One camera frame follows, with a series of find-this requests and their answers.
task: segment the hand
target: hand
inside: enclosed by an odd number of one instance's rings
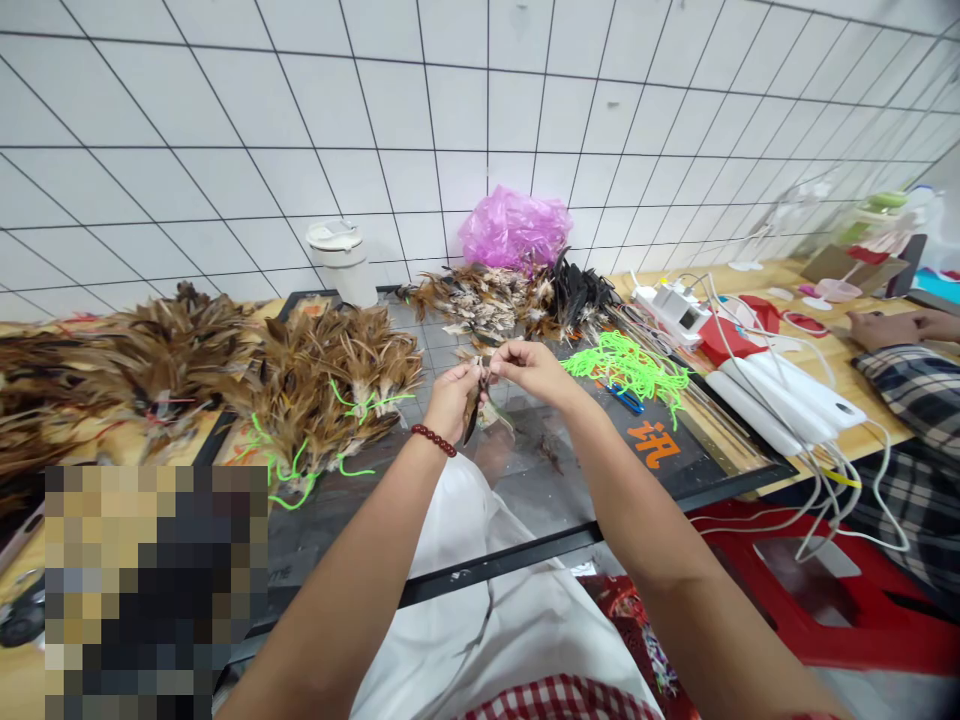
[[[483,377],[479,365],[457,365],[437,378],[430,394],[430,405],[423,417],[423,424],[440,435],[451,445],[456,445],[463,435],[463,411],[467,396]]]
[[[920,342],[920,329],[914,313],[900,315],[865,315],[848,312],[850,336],[873,352],[891,345],[916,345]]]
[[[941,310],[918,310],[910,313],[920,330],[922,340],[960,340],[960,317]]]
[[[575,402],[583,389],[567,374],[542,343],[510,340],[490,361],[490,382],[498,377],[516,383],[541,402],[563,409]]]

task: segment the red plastic stool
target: red plastic stool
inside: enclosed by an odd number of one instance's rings
[[[697,521],[701,532],[715,527],[764,528],[783,522],[790,511],[752,521],[729,519],[748,518],[775,507],[731,500],[691,515],[724,518]],[[960,661],[960,627],[922,612],[935,608],[917,585],[868,540],[843,535],[833,539],[859,569],[859,575],[835,577],[828,570],[836,564],[831,558],[825,563],[814,558],[799,566],[791,560],[780,570],[793,592],[787,590],[764,561],[764,555],[768,560],[787,554],[792,558],[813,521],[805,515],[783,530],[710,533],[704,540],[804,665],[955,675]],[[826,523],[821,522],[816,535],[827,532]],[[814,614],[830,625],[816,620]]]

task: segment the red bead bracelet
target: red bead bracelet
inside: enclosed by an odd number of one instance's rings
[[[414,433],[415,435],[423,435],[425,438],[427,438],[427,440],[430,440],[437,447],[443,450],[447,454],[447,457],[453,457],[454,455],[457,454],[457,451],[453,449],[453,445],[448,443],[442,437],[437,435],[433,430],[431,430],[430,428],[424,425],[420,425],[419,423],[417,423],[412,428],[410,428],[410,432]]]

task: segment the white fabric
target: white fabric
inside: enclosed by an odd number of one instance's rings
[[[447,461],[410,577],[533,539],[462,455]],[[656,708],[629,651],[557,560],[399,610],[351,718],[449,718],[514,685],[568,673]]]

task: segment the red checkered cloth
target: red checkered cloth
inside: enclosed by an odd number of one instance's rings
[[[538,718],[623,718],[660,720],[663,716],[642,700],[594,680],[551,675],[504,690],[493,700],[462,715],[462,720]]]

